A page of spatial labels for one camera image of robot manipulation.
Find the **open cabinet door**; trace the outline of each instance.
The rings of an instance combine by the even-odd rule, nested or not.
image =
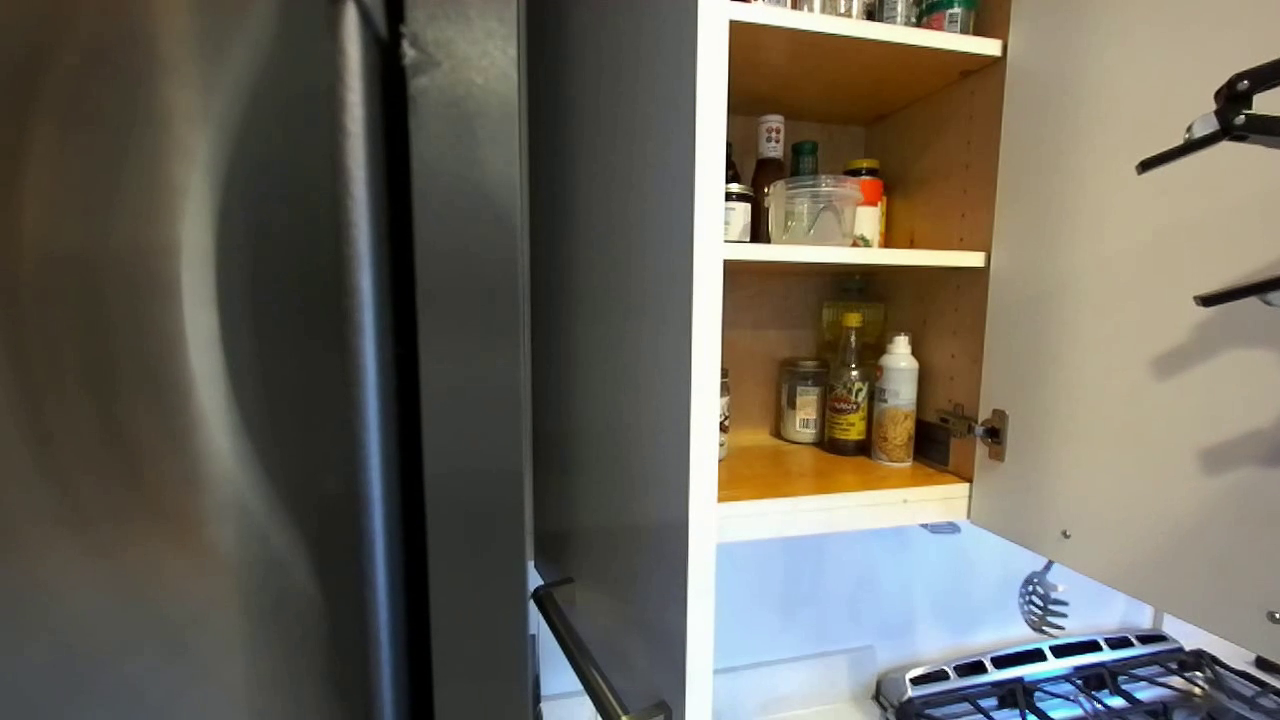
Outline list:
[[[1280,54],[1273,14],[1017,5],[983,369],[1013,447],[978,455],[971,487],[983,528],[1269,656],[1280,313],[1191,294],[1280,261],[1280,153],[1218,144],[1147,177],[1137,160]]]
[[[528,5],[541,606],[571,624],[566,658],[584,658],[598,714],[709,714],[710,538],[701,534],[710,534],[721,386],[690,375],[717,378],[721,302],[696,294],[721,267],[709,274],[710,251],[696,243],[696,187],[717,187],[696,182],[701,13]]]

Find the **burner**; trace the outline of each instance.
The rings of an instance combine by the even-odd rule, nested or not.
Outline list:
[[[1280,693],[1165,633],[1074,637],[880,677],[891,720],[1274,720]]]

